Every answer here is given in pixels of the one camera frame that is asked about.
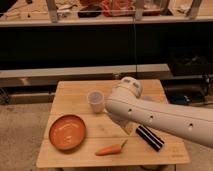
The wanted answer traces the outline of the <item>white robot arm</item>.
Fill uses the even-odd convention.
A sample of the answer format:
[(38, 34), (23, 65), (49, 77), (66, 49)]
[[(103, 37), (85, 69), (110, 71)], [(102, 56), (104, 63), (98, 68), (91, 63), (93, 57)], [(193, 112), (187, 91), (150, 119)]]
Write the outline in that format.
[(213, 148), (213, 109), (143, 100), (142, 90), (133, 77), (122, 78), (112, 89), (105, 108), (115, 123), (143, 124)]

